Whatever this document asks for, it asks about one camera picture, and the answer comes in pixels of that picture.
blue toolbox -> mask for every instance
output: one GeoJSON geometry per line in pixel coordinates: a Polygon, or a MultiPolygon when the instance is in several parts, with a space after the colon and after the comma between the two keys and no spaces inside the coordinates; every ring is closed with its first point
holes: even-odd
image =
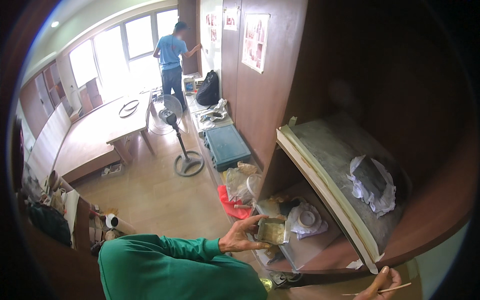
{"type": "Polygon", "coordinates": [[[237,162],[250,158],[250,150],[233,124],[204,131],[205,147],[210,150],[218,172],[236,168],[237,162]]]}

toolbox lid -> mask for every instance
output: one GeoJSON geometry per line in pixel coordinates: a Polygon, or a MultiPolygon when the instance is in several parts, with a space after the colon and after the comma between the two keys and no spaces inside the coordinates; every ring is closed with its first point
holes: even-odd
{"type": "Polygon", "coordinates": [[[205,136],[218,164],[251,155],[233,124],[209,129],[205,132],[205,136]]]}

electric fan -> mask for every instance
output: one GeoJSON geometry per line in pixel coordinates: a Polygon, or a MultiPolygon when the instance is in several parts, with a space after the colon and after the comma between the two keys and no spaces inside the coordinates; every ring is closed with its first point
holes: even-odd
{"type": "Polygon", "coordinates": [[[173,169],[175,173],[180,176],[190,177],[198,174],[203,169],[205,162],[200,153],[185,150],[179,128],[181,117],[182,107],[180,101],[172,95],[160,95],[153,99],[146,113],[147,126],[153,134],[166,135],[174,130],[177,132],[183,153],[175,159],[173,169]],[[192,170],[192,168],[197,165],[199,165],[199,167],[192,170]]]}

person's arm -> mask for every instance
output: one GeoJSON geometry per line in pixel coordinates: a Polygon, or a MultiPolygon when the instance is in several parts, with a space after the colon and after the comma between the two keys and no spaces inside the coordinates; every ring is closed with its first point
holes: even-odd
{"type": "Polygon", "coordinates": [[[159,59],[160,58],[160,48],[157,46],[155,51],[153,51],[153,57],[159,59]]]}
{"type": "Polygon", "coordinates": [[[185,56],[185,57],[190,57],[192,56],[195,52],[198,51],[198,49],[200,49],[202,47],[202,44],[198,44],[197,46],[193,47],[193,49],[191,51],[186,51],[187,50],[187,47],[185,46],[185,52],[182,52],[182,54],[185,56]]]}
{"type": "Polygon", "coordinates": [[[158,246],[159,252],[173,258],[188,259],[193,261],[211,261],[215,256],[226,252],[241,252],[244,250],[264,249],[270,245],[262,242],[252,242],[247,238],[246,232],[253,233],[258,230],[257,223],[265,215],[252,216],[233,224],[228,233],[216,240],[199,238],[184,240],[176,238],[159,237],[155,234],[128,235],[120,239],[137,240],[158,246]]]}

green shirt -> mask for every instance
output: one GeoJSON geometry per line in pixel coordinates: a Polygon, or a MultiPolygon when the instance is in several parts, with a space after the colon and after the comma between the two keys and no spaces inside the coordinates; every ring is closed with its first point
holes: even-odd
{"type": "Polygon", "coordinates": [[[267,298],[254,269],[222,254],[218,239],[127,235],[106,241],[98,264],[107,300],[267,298]]]}

